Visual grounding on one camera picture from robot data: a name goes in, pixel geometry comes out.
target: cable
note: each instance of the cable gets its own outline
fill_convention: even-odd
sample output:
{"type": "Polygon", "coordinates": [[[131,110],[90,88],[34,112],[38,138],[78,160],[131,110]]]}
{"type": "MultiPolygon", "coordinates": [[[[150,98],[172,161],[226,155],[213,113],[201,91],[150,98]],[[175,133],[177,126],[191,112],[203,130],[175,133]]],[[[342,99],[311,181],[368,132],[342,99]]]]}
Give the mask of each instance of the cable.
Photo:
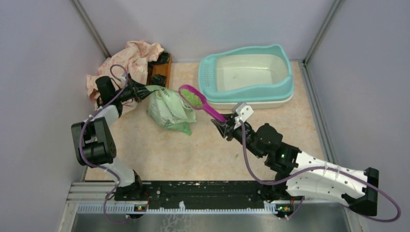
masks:
{"type": "MultiPolygon", "coordinates": [[[[262,184],[262,185],[278,185],[278,184],[284,183],[284,182],[286,182],[286,181],[288,181],[288,180],[290,180],[290,179],[294,178],[295,176],[298,176],[298,175],[300,175],[300,174],[302,174],[302,173],[305,173],[305,172],[308,172],[308,171],[313,171],[313,170],[318,170],[318,169],[324,170],[324,169],[326,168],[326,167],[324,167],[324,166],[305,168],[305,169],[302,169],[302,170],[300,170],[300,171],[298,171],[298,172],[295,172],[294,174],[292,174],[292,175],[290,175],[290,176],[288,176],[288,177],[286,177],[286,178],[284,178],[284,179],[281,179],[281,180],[278,180],[278,181],[273,181],[273,182],[263,181],[263,180],[259,179],[259,178],[253,173],[253,171],[252,171],[252,169],[250,168],[250,165],[249,165],[248,155],[247,155],[247,151],[246,151],[246,132],[245,132],[245,124],[244,124],[244,122],[243,122],[242,120],[239,120],[239,122],[241,123],[241,129],[242,129],[242,147],[243,147],[243,153],[244,153],[244,159],[245,159],[246,168],[247,168],[249,174],[250,174],[257,182],[259,182],[260,184],[262,184]]],[[[376,186],[374,186],[374,185],[372,185],[372,184],[369,184],[368,182],[366,182],[366,181],[364,181],[364,180],[361,180],[361,179],[357,178],[357,177],[354,176],[354,175],[351,175],[351,174],[346,173],[346,172],[344,172],[344,171],[338,170],[338,169],[336,169],[336,168],[327,167],[327,170],[330,170],[330,171],[333,171],[333,172],[339,172],[340,174],[342,174],[342,175],[344,175],[344,176],[347,176],[347,177],[349,177],[349,178],[351,178],[351,179],[353,179],[353,180],[355,180],[355,181],[358,181],[358,182],[360,182],[360,183],[362,183],[362,184],[368,186],[369,188],[372,188],[372,189],[376,190],[378,193],[380,193],[380,194],[383,195],[385,198],[387,198],[387,199],[396,207],[396,209],[397,209],[397,214],[396,214],[396,216],[395,216],[394,218],[391,218],[391,219],[378,219],[378,218],[374,218],[374,217],[369,217],[369,216],[362,215],[363,217],[365,217],[365,218],[367,218],[367,219],[370,219],[370,220],[373,220],[373,221],[378,221],[378,222],[394,222],[394,221],[397,221],[397,220],[400,218],[400,216],[401,216],[400,206],[397,204],[396,201],[393,200],[392,197],[390,197],[389,195],[387,195],[387,193],[385,193],[383,190],[379,189],[378,187],[376,187],[376,186]]],[[[297,209],[299,208],[299,206],[301,205],[301,203],[302,203],[302,201],[299,203],[299,205],[297,206],[297,208],[296,208],[296,210],[294,211],[294,213],[296,213],[296,211],[297,211],[297,209]]]]}
{"type": "MultiPolygon", "coordinates": [[[[114,78],[116,78],[117,80],[119,80],[119,79],[113,74],[113,72],[112,72],[112,68],[115,67],[115,66],[122,68],[122,69],[124,70],[124,73],[126,74],[125,76],[126,76],[126,77],[128,76],[128,72],[127,72],[127,70],[126,70],[123,66],[121,66],[121,65],[119,65],[119,64],[114,64],[114,65],[112,65],[112,66],[110,67],[110,72],[111,72],[111,74],[113,75],[114,78]]],[[[93,164],[93,163],[91,163],[90,161],[87,160],[87,158],[86,158],[85,155],[84,155],[84,151],[83,151],[83,139],[84,139],[84,133],[85,133],[85,130],[86,130],[86,127],[87,127],[88,123],[89,123],[98,113],[100,113],[103,109],[105,109],[107,106],[109,106],[113,101],[115,101],[115,100],[119,97],[119,95],[125,90],[125,87],[127,86],[127,82],[128,82],[128,79],[125,78],[125,84],[124,84],[124,86],[122,87],[122,89],[120,90],[120,92],[118,92],[118,94],[117,94],[115,97],[113,97],[113,99],[111,99],[107,104],[105,104],[103,107],[100,107],[97,111],[95,111],[92,115],[90,115],[90,117],[88,117],[88,119],[86,120],[86,122],[84,123],[84,125],[83,125],[83,127],[82,127],[82,129],[81,129],[80,140],[79,140],[79,143],[80,143],[80,145],[79,145],[79,147],[80,147],[80,156],[81,156],[81,159],[84,161],[84,163],[86,163],[86,164],[87,164],[88,166],[90,166],[90,167],[104,169],[104,170],[106,170],[107,172],[111,173],[113,176],[115,176],[115,178],[117,178],[117,180],[118,180],[118,181],[116,182],[114,188],[106,195],[105,200],[104,200],[104,206],[103,206],[103,212],[104,212],[105,217],[106,217],[110,222],[115,223],[115,224],[123,224],[123,223],[125,223],[125,222],[127,222],[127,221],[129,220],[129,217],[128,217],[128,218],[126,218],[126,219],[123,220],[123,221],[114,221],[114,220],[112,220],[112,219],[107,215],[107,209],[106,209],[107,201],[108,201],[109,197],[111,196],[111,194],[113,194],[113,193],[116,191],[116,189],[118,188],[121,179],[120,179],[119,176],[118,176],[114,171],[112,171],[111,169],[106,168],[106,167],[103,167],[103,166],[100,166],[100,165],[97,165],[97,164],[93,164]]]]}

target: teal litter box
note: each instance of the teal litter box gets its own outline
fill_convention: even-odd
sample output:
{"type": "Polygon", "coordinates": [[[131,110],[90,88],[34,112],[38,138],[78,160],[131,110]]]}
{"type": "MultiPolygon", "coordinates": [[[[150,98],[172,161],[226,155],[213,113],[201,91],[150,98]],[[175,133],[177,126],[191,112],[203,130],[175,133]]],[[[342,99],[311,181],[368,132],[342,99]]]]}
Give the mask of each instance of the teal litter box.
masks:
{"type": "Polygon", "coordinates": [[[291,64],[282,46],[251,46],[201,60],[199,90],[216,109],[247,102],[254,109],[283,105],[293,95],[291,64]]]}

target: plastic bag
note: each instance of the plastic bag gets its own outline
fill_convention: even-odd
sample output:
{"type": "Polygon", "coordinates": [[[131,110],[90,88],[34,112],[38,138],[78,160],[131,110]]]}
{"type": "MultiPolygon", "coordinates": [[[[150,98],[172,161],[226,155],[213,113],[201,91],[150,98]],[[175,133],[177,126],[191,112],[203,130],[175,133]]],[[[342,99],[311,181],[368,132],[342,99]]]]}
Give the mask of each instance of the plastic bag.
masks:
{"type": "Polygon", "coordinates": [[[146,86],[151,93],[146,113],[166,129],[191,135],[190,122],[196,122],[194,110],[186,104],[177,91],[161,86],[146,86]]]}

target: purple scoop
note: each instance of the purple scoop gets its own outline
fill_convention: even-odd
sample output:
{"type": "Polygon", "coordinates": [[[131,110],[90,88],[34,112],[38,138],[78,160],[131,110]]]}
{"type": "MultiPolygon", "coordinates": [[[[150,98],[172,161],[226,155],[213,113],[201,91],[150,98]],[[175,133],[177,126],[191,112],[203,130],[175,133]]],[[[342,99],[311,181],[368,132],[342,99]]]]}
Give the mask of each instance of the purple scoop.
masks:
{"type": "Polygon", "coordinates": [[[195,109],[195,110],[204,110],[209,115],[211,115],[214,119],[216,119],[220,122],[225,122],[226,121],[226,118],[224,118],[223,115],[221,115],[214,108],[212,108],[210,105],[208,105],[208,101],[206,100],[206,97],[201,92],[199,92],[197,89],[195,89],[194,87],[192,87],[190,85],[183,85],[183,86],[179,87],[178,93],[181,96],[181,98],[186,103],[188,103],[193,109],[195,109]],[[191,103],[185,99],[184,95],[182,95],[182,93],[181,93],[182,89],[186,89],[189,92],[191,92],[191,93],[195,94],[196,96],[198,96],[199,99],[201,99],[201,101],[202,101],[202,106],[201,107],[195,107],[195,106],[191,105],[191,103]]]}

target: towel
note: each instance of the towel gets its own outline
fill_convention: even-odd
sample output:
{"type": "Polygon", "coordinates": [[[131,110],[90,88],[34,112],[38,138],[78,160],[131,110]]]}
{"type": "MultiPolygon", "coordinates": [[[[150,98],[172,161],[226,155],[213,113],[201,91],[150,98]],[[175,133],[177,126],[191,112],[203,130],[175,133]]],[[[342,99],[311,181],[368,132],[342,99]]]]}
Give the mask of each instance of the towel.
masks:
{"type": "MultiPolygon", "coordinates": [[[[104,63],[98,68],[98,76],[87,75],[87,94],[90,100],[95,102],[95,109],[97,109],[97,99],[100,96],[95,80],[101,76],[109,76],[115,83],[123,87],[123,84],[113,78],[110,73],[110,67],[113,64],[120,64],[125,67],[130,73],[131,78],[141,84],[146,84],[148,76],[148,62],[157,61],[159,55],[164,51],[159,43],[148,44],[144,41],[129,41],[125,49],[107,58],[104,63]]],[[[113,73],[120,78],[124,71],[119,67],[113,68],[113,73]]],[[[122,114],[125,114],[137,107],[137,102],[129,100],[123,103],[122,114]]]]}

